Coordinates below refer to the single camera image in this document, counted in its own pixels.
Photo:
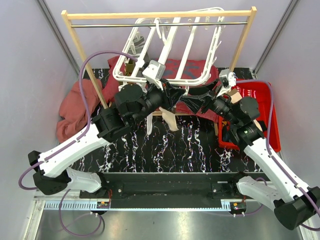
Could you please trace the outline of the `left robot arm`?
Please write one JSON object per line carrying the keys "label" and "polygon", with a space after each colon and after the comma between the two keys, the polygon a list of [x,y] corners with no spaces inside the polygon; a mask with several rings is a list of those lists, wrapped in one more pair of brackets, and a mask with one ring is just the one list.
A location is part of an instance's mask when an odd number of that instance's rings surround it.
{"label": "left robot arm", "polygon": [[185,92],[165,79],[161,89],[150,83],[147,91],[138,84],[126,84],[115,94],[114,103],[101,110],[89,126],[52,150],[28,154],[30,163],[37,165],[33,174],[35,186],[45,195],[70,189],[103,198],[108,186],[101,174],[74,170],[70,166],[90,152],[132,133],[156,109],[172,110]]}

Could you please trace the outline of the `olive green ribbed sock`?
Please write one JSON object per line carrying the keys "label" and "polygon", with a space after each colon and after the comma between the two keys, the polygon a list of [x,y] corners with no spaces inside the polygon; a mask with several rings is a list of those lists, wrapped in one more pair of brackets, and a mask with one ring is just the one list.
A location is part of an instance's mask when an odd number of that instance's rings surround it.
{"label": "olive green ribbed sock", "polygon": [[132,63],[128,62],[125,65],[125,76],[131,76],[135,66],[136,66],[135,62],[132,62]]}

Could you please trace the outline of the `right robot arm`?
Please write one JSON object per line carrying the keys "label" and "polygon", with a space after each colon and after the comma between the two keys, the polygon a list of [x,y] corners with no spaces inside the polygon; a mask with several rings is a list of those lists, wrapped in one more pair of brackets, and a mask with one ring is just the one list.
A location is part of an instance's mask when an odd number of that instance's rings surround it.
{"label": "right robot arm", "polygon": [[238,84],[216,82],[194,87],[181,101],[196,114],[211,110],[229,122],[229,137],[248,157],[262,169],[273,183],[268,187],[245,173],[238,173],[227,185],[228,195],[248,196],[272,210],[277,220],[288,230],[302,226],[320,213],[320,188],[310,187],[300,179],[277,155],[269,144],[270,135],[264,135],[255,120],[260,116],[255,98],[245,96],[232,102],[231,91]]}

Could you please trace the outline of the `white plastic clip hanger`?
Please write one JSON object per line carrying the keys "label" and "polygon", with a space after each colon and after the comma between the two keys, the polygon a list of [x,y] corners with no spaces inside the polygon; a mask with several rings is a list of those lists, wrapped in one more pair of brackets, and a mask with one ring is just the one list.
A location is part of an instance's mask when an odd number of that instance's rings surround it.
{"label": "white plastic clip hanger", "polygon": [[[224,19],[225,19],[224,16],[218,16],[217,22],[225,22]],[[182,23],[181,20],[182,18],[178,16],[140,17],[135,21],[135,24]],[[200,20],[201,20],[200,16],[190,17],[186,23],[200,23]],[[140,70],[139,68],[140,63],[142,63],[142,61],[145,61],[145,62],[147,61],[149,47],[154,38],[154,35],[157,34],[158,38],[161,40],[161,42],[159,43],[159,48],[161,49],[161,53],[159,55],[159,58],[157,59],[159,63],[163,65],[166,64],[166,61],[169,59],[169,55],[172,50],[172,47],[178,46],[178,48],[183,51],[183,55],[179,60],[180,65],[178,67],[177,74],[175,78],[171,78],[171,79],[169,78],[168,79],[169,82],[174,85],[187,86],[187,87],[194,87],[194,86],[205,84],[207,80],[210,78],[211,67],[214,66],[214,63],[217,59],[217,57],[215,56],[215,53],[221,43],[221,41],[219,40],[219,37],[222,33],[224,25],[215,25],[215,29],[212,34],[210,46],[208,47],[208,53],[205,59],[205,64],[204,64],[201,76],[196,79],[183,79],[182,74],[183,74],[185,65],[188,61],[188,57],[196,37],[197,29],[200,28],[200,26],[187,26],[189,28],[189,37],[187,39],[186,44],[182,44],[181,41],[178,41],[176,39],[178,28],[181,28],[181,27],[182,26],[133,27],[124,45],[123,52],[133,56],[133,53],[135,50],[133,40],[136,35],[141,35],[144,37],[145,39],[144,48],[141,52],[140,57],[137,58],[138,63],[135,64],[135,68],[131,76],[124,77],[121,71],[121,66],[123,64],[126,65],[130,61],[129,57],[122,55],[118,58],[118,61],[115,64],[115,68],[113,69],[113,72],[112,72],[113,77],[117,81],[125,82],[125,83],[129,83],[129,82],[144,83],[146,79],[138,76],[138,71]]]}

